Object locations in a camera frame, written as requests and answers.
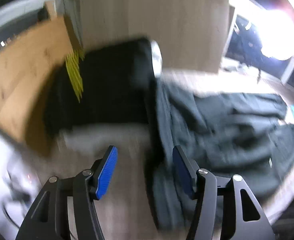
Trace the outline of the dark grey trousers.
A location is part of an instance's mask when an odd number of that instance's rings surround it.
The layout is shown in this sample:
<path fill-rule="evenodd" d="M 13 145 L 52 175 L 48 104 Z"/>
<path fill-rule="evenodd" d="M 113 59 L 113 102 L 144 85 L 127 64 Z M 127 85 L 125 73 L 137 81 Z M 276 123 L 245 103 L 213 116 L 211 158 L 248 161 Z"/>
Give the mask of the dark grey trousers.
<path fill-rule="evenodd" d="M 282 124 L 286 103 L 277 94 L 227 93 L 205 98 L 155 81 L 150 99 L 152 150 L 146 189 L 158 230 L 190 225 L 195 203 L 184 193 L 172 160 L 180 146 L 213 174 L 241 175 L 264 202 L 294 164 L 294 124 Z"/>

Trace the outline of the pine wooden headboard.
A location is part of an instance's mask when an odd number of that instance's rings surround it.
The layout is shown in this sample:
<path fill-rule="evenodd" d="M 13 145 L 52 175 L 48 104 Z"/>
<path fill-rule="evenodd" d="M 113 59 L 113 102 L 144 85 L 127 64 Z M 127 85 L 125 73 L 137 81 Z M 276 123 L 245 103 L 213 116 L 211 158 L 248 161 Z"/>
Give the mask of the pine wooden headboard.
<path fill-rule="evenodd" d="M 68 16 L 38 23 L 0 51 L 0 130 L 47 156 L 43 113 L 54 74 L 80 47 Z"/>

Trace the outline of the light wooden board panel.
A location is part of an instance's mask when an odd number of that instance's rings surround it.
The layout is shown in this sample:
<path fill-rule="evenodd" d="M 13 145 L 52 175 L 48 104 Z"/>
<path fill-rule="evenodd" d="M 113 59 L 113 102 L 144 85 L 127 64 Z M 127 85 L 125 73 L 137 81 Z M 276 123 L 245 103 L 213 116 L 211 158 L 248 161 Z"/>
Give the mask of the light wooden board panel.
<path fill-rule="evenodd" d="M 215 73 L 228 33 L 229 0 L 80 0 L 86 48 L 145 36 L 163 66 Z"/>

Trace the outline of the plaid pink table cloth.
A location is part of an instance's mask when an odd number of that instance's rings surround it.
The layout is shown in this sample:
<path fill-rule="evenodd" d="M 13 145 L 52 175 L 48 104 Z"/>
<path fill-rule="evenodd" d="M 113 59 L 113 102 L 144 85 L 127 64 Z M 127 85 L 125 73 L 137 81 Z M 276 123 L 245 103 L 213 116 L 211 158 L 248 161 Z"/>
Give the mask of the plaid pink table cloth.
<path fill-rule="evenodd" d="M 200 97 L 219 93 L 277 93 L 294 102 L 293 91 L 270 80 L 257 81 L 253 74 L 220 71 L 218 74 L 166 71 L 162 79 L 174 82 Z M 24 161 L 41 183 L 56 175 L 72 177 L 103 156 L 108 145 L 118 148 L 118 162 L 106 196 L 96 203 L 106 239 L 184 239 L 187 231 L 159 232 L 152 219 L 144 180 L 145 155 L 150 137 L 144 125 L 91 125 L 63 132 L 48 157 L 26 153 Z"/>

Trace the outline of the black folded garment on pile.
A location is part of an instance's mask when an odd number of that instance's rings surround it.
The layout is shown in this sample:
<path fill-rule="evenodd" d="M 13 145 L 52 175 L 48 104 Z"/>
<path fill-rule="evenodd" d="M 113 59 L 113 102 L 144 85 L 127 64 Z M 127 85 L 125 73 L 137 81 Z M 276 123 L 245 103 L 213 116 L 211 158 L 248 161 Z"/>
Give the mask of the black folded garment on pile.
<path fill-rule="evenodd" d="M 75 95 L 65 66 L 54 75 L 43 116 L 49 136 L 96 123 L 148 124 L 149 94 L 155 80 L 148 38 L 89 51 L 79 68 L 84 89 L 81 99 Z"/>

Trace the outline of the white blue striped garment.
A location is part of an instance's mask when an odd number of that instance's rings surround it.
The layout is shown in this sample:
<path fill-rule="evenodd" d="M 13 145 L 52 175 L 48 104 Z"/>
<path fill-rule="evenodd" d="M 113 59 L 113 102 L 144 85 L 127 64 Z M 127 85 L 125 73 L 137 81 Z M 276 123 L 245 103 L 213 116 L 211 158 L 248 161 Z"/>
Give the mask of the white blue striped garment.
<path fill-rule="evenodd" d="M 159 77 L 162 72 L 162 54 L 158 43 L 155 40 L 150 42 L 151 44 L 151 55 L 152 55 L 152 67 L 154 71 L 154 76 Z"/>

